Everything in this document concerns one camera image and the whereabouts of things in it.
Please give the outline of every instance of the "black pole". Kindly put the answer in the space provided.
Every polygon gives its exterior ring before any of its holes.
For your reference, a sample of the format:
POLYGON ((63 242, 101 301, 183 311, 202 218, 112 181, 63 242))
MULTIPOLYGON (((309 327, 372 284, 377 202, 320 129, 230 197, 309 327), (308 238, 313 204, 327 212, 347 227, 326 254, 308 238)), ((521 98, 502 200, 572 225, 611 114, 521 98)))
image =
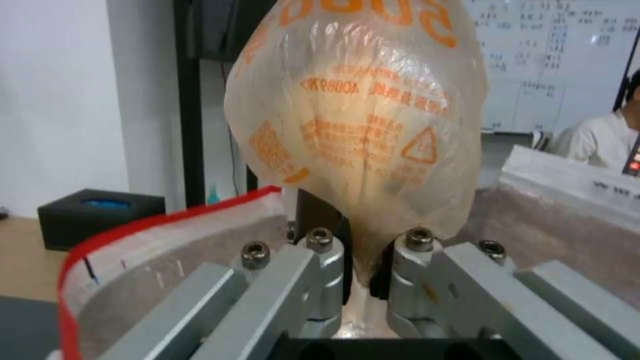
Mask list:
POLYGON ((173 0, 184 192, 188 208, 205 203, 200 60, 189 57, 189 0, 173 0))

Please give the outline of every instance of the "warning triangle symbol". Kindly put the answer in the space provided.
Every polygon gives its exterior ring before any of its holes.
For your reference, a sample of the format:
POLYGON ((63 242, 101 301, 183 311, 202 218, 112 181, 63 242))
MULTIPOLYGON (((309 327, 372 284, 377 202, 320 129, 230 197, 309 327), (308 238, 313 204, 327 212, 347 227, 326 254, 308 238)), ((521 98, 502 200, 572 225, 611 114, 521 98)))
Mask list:
POLYGON ((427 127, 416 135, 400 153, 407 160, 417 163, 433 164, 438 161, 436 134, 432 127, 427 127))

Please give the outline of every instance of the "white shirt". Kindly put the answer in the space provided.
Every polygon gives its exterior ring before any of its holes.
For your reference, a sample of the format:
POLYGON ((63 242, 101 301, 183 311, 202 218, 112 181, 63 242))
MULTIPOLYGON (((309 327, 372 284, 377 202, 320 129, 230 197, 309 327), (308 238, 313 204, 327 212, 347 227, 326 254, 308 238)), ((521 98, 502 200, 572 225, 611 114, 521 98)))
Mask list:
POLYGON ((622 173, 637 137, 617 111, 565 130, 552 152, 622 173))

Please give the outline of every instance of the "blue object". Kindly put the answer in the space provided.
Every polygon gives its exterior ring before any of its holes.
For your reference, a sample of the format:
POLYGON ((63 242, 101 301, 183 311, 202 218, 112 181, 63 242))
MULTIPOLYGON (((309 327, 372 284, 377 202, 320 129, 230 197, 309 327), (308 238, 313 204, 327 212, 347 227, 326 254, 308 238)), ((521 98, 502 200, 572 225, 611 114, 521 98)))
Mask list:
POLYGON ((83 204, 95 206, 97 208, 105 208, 105 209, 129 209, 131 208, 131 204, 126 201, 118 201, 118 200, 84 200, 83 204))
POLYGON ((218 197, 218 191, 216 190, 216 185, 211 185, 209 189, 209 197, 207 198, 207 204, 217 204, 220 202, 220 197, 218 197))

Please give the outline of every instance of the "transparent plastic bag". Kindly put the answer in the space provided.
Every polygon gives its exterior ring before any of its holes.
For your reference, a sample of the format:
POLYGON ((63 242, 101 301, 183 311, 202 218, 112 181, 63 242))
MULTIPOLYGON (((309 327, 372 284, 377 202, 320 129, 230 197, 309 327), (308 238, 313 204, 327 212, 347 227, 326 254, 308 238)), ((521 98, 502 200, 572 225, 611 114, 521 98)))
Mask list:
POLYGON ((229 74, 225 115, 259 177, 349 218, 367 284, 397 233, 466 221, 485 95, 459 0, 281 0, 229 74))

